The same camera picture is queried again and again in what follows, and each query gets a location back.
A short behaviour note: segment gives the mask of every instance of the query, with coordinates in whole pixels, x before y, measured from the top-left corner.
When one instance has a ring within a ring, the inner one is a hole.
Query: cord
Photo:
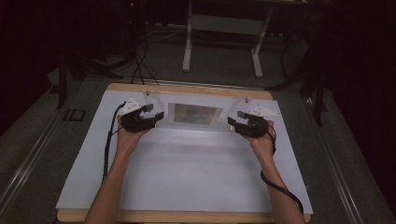
[[[151,31],[150,33],[148,33],[148,35],[152,35],[152,34],[172,34],[174,32],[175,31]]]
[[[262,173],[262,171],[260,171],[260,176],[262,177],[262,181],[265,182],[265,184],[271,186],[274,189],[279,190],[280,192],[288,195],[289,197],[291,197],[298,205],[298,208],[300,209],[301,214],[304,214],[304,208],[303,208],[303,204],[300,202],[300,200],[297,198],[297,196],[295,196],[294,194],[292,194],[290,191],[288,191],[287,189],[281,188],[280,186],[274,184],[273,182],[269,181],[267,178],[265,178],[265,175]]]
[[[107,170],[108,170],[108,152],[110,150],[110,141],[111,141],[111,136],[113,136],[113,134],[117,133],[120,129],[122,129],[122,127],[119,127],[115,132],[113,132],[113,127],[114,127],[114,123],[116,121],[116,117],[117,117],[117,113],[119,112],[119,110],[124,107],[125,103],[123,103],[122,105],[119,105],[119,107],[117,107],[116,111],[114,112],[114,116],[113,116],[113,120],[111,121],[111,126],[110,126],[110,130],[107,133],[107,141],[106,141],[106,147],[105,147],[105,159],[104,159],[104,165],[103,165],[103,176],[102,176],[102,183],[105,180],[106,176],[107,176]]]
[[[271,140],[272,140],[272,142],[273,142],[273,149],[274,149],[274,150],[273,150],[273,155],[274,155],[274,153],[275,153],[275,151],[276,151],[276,144],[275,144],[275,140],[276,140],[276,131],[275,131],[274,127],[272,127],[271,125],[268,125],[268,126],[271,127],[271,129],[272,129],[273,132],[274,132],[274,136],[272,136],[270,133],[267,132],[268,135],[271,137]],[[292,199],[297,203],[297,205],[298,205],[298,207],[299,207],[299,209],[300,209],[301,214],[304,214],[303,204],[302,204],[301,201],[297,198],[297,196],[295,196],[293,193],[291,193],[291,192],[288,191],[287,189],[284,189],[284,188],[282,188],[282,187],[280,187],[280,186],[274,184],[273,182],[269,181],[269,180],[265,177],[265,175],[264,175],[264,173],[262,172],[262,170],[260,171],[260,177],[262,178],[262,181],[264,181],[265,184],[271,186],[271,187],[274,188],[274,189],[279,190],[280,192],[282,192],[282,193],[288,195],[290,198],[292,198]]]
[[[187,31],[187,29],[179,30],[179,31],[176,31],[176,32],[174,32],[174,33],[172,33],[170,35],[166,35],[166,36],[163,36],[163,37],[158,38],[158,39],[151,39],[149,42],[158,42],[158,41],[161,41],[161,40],[165,40],[166,38],[169,38],[169,37],[171,37],[173,35],[178,35],[180,33],[186,32],[186,31]]]
[[[134,64],[134,62],[129,62],[125,67],[120,68],[119,70],[115,71],[114,73],[118,73],[118,72],[120,72],[120,71],[123,71],[123,70],[125,70],[125,69],[131,67],[132,64]]]
[[[143,48],[143,56],[140,58],[140,57],[136,54],[137,67],[136,67],[136,69],[134,70],[134,74],[132,75],[131,84],[134,83],[134,76],[136,75],[136,72],[139,71],[140,78],[142,79],[142,83],[143,83],[143,85],[145,85],[144,77],[143,77],[143,74],[142,74],[142,71],[141,71],[141,64],[143,64],[143,65],[146,67],[146,70],[148,71],[148,74],[150,75],[150,77],[151,77],[152,79],[155,80],[155,82],[157,83],[157,85],[160,86],[160,83],[158,82],[158,80],[157,80],[157,78],[156,78],[156,76],[158,75],[158,72],[157,72],[155,69],[153,69],[153,68],[149,68],[149,67],[145,64],[145,62],[144,62],[144,60],[145,60],[145,58],[146,58],[146,55],[147,55],[147,49],[146,49],[146,47],[143,46],[141,43],[139,43],[139,46],[141,46],[141,47]],[[153,70],[153,71],[155,72],[155,75],[152,75],[151,72],[149,71],[149,69]]]
[[[136,75],[136,72],[139,71],[139,75],[140,75],[140,78],[142,79],[142,83],[143,83],[143,85],[145,85],[145,80],[143,79],[143,75],[142,75],[142,70],[141,70],[141,68],[140,68],[140,64],[143,62],[143,60],[145,60],[147,51],[146,51],[146,48],[145,48],[141,43],[139,43],[139,45],[140,45],[140,46],[143,48],[143,50],[144,50],[144,51],[143,51],[143,57],[142,57],[142,59],[141,59],[140,62],[139,62],[138,57],[137,57],[137,54],[136,54],[137,67],[136,67],[136,69],[134,70],[134,74],[132,75],[131,84],[134,83],[134,76]]]

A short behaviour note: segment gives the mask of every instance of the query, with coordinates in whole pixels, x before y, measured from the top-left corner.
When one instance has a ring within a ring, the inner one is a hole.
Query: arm
[[[274,123],[272,121],[268,122],[269,125],[274,127]],[[273,133],[273,130],[269,128],[268,133]],[[286,189],[287,187],[276,169],[273,158],[274,146],[268,133],[260,138],[244,137],[249,141],[250,146],[253,148],[265,177],[274,184]],[[270,194],[276,223],[305,223],[304,217],[293,199],[271,187],[268,188],[268,192]]]
[[[117,152],[111,168],[96,194],[84,223],[116,223],[120,206],[120,194],[128,160],[140,138],[147,131],[129,133],[121,128],[118,131]]]

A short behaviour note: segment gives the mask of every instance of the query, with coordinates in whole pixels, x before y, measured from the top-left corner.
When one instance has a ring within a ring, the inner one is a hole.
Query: wooden table edge
[[[87,209],[59,209],[57,218],[62,222],[82,222]],[[308,222],[311,215],[305,214]],[[274,222],[273,214],[236,212],[178,212],[178,211],[119,211],[119,222],[167,223],[263,223]]]
[[[163,92],[163,93],[169,92],[169,93],[184,93],[184,94],[235,96],[241,98],[274,100],[271,93],[268,91],[248,91],[248,90],[233,90],[233,89],[207,88],[207,87],[154,86],[154,85],[112,83],[107,86],[106,90],[107,91],[152,91],[152,92]]]

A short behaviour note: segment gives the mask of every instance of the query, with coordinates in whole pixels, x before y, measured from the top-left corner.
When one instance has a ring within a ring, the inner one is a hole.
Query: table leg
[[[251,50],[251,57],[253,60],[254,73],[256,74],[257,78],[262,78],[262,66],[260,65],[259,52],[260,52],[260,48],[262,47],[262,41],[264,40],[265,32],[268,27],[268,23],[271,19],[272,11],[273,11],[272,7],[268,8],[267,16],[265,18],[264,23],[262,24],[262,29],[259,34],[259,41],[256,45],[256,48]]]
[[[183,72],[190,71],[190,61],[191,61],[191,20],[192,20],[192,0],[189,0],[189,17],[187,18],[187,44],[186,49],[184,51],[184,60],[183,60]]]

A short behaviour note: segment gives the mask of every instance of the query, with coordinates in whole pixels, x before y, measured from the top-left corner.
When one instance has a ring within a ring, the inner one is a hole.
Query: hand
[[[274,146],[273,146],[273,140],[269,136],[271,134],[275,138],[275,132],[274,132],[274,122],[271,120],[268,120],[268,132],[263,135],[262,137],[259,138],[251,138],[242,135],[244,138],[246,138],[249,143],[251,148],[253,148],[254,154],[256,155],[257,159],[259,160],[261,165],[264,165],[267,162],[274,161],[273,159],[273,152],[274,152]]]
[[[117,153],[126,154],[126,156],[130,156],[134,149],[137,146],[140,138],[147,133],[149,130],[145,130],[139,133],[131,133],[126,131],[124,128],[121,128],[121,115],[117,116],[119,121],[119,131],[118,131],[118,143],[117,143]]]

